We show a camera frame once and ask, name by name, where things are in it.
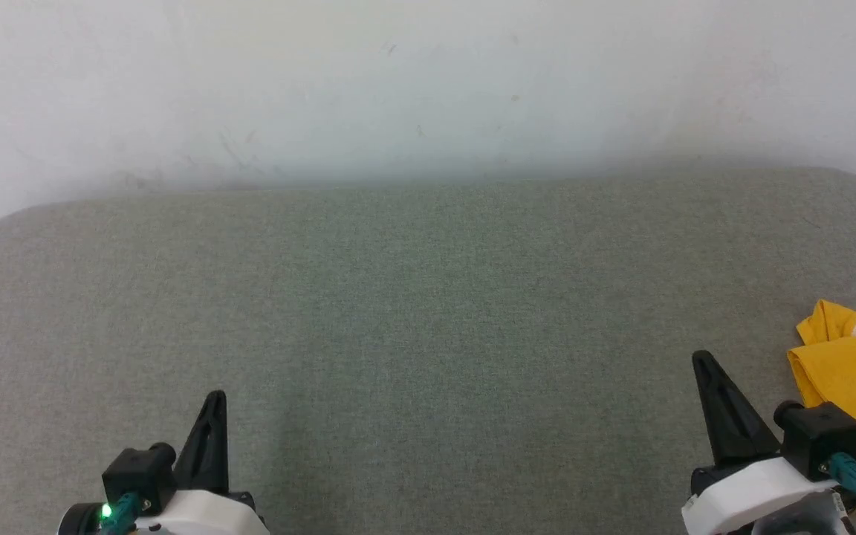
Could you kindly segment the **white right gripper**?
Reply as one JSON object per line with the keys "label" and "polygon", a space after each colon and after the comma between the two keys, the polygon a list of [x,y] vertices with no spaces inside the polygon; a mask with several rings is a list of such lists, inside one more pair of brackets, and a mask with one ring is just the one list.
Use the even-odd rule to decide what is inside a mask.
{"label": "white right gripper", "polygon": [[692,365],[714,467],[750,465],[687,500],[681,509],[687,533],[737,531],[837,486],[832,479],[809,480],[782,457],[771,459],[780,441],[717,359],[693,352]]}

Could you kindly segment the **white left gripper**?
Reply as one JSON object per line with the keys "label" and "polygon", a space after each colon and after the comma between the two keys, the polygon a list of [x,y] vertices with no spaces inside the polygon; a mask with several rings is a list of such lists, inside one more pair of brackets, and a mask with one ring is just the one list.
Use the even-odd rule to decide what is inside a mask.
{"label": "white left gripper", "polygon": [[136,521],[136,534],[268,534],[254,508],[218,496],[229,491],[227,394],[210,392],[175,462],[179,491],[157,516]]}

